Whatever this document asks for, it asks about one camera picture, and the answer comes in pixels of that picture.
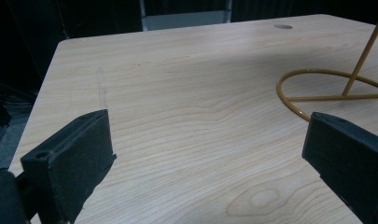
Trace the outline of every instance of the light wood tabletop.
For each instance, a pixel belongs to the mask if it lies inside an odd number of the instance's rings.
[[[106,108],[118,158],[77,223],[360,223],[301,157],[308,122],[275,85],[301,68],[352,72],[373,28],[314,15],[65,40],[10,171],[71,120]],[[378,39],[360,74],[378,81]],[[346,81],[299,76],[284,91],[335,94]],[[297,106],[378,135],[378,100]]]

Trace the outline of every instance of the wooden table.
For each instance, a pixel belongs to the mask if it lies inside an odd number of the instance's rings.
[[[301,158],[308,123],[275,85],[300,68],[351,72],[373,27],[315,15],[66,40],[10,170],[72,119],[107,108],[118,158],[77,223],[359,223]],[[361,75],[378,80],[378,40]],[[346,81],[294,77],[284,90],[339,93]],[[299,106],[378,134],[378,100]]]

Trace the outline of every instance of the dark background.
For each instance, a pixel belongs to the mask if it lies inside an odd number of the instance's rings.
[[[161,15],[223,10],[226,2],[145,0],[145,5],[147,15]],[[233,0],[231,22],[310,14],[375,24],[378,0]],[[0,0],[0,93],[31,98],[62,40],[141,31],[139,0]]]

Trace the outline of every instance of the circular base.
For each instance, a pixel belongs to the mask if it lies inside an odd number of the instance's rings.
[[[292,104],[292,101],[327,101],[327,100],[354,100],[354,99],[376,99],[378,98],[378,94],[363,94],[363,95],[337,95],[337,96],[312,96],[312,97],[286,97],[284,93],[282,92],[282,84],[284,81],[290,77],[303,75],[303,74],[311,74],[311,73],[317,73],[317,74],[325,74],[325,75],[332,75],[332,76],[338,76],[338,77],[351,77],[351,74],[340,72],[340,71],[334,71],[334,70],[328,70],[328,69],[301,69],[301,70],[295,70],[291,71],[289,73],[284,74],[281,79],[279,79],[278,84],[276,85],[276,92],[278,93],[279,98],[281,98],[282,102],[295,114],[300,116],[301,118],[310,121],[311,117],[307,115],[306,113],[299,110],[294,104]],[[356,78],[357,81],[361,81],[364,83],[367,83],[369,85],[372,85],[373,87],[378,88],[378,82],[371,80],[369,78],[360,77],[358,76]]]

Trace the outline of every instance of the gold metal stand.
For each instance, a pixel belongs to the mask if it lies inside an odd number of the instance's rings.
[[[375,26],[374,31],[372,32],[372,35],[369,39],[369,42],[366,45],[366,48],[364,48],[359,61],[357,62],[357,65],[354,69],[354,72],[352,74],[340,72],[340,71],[334,71],[334,70],[328,70],[328,69],[302,69],[302,70],[296,70],[289,72],[281,77],[279,79],[278,84],[276,85],[276,92],[278,93],[279,98],[281,98],[282,102],[295,114],[300,116],[303,119],[306,119],[307,121],[310,120],[310,116],[306,113],[299,110],[294,104],[291,102],[302,102],[302,101],[334,101],[334,100],[355,100],[355,99],[378,99],[378,94],[361,94],[361,95],[348,95],[349,91],[351,90],[352,85],[354,84],[355,80],[368,83],[372,85],[373,87],[378,88],[378,82],[361,77],[358,75],[360,68],[364,64],[367,56],[369,55],[369,52],[371,50],[372,45],[375,42],[375,39],[378,36],[378,22]],[[302,96],[302,97],[286,97],[284,93],[282,92],[282,84],[284,81],[290,77],[294,77],[297,75],[302,74],[311,74],[311,73],[317,73],[317,74],[326,74],[326,75],[332,75],[332,76],[338,76],[338,77],[348,77],[349,80],[346,83],[345,89],[343,90],[342,95],[332,95],[332,96]]]

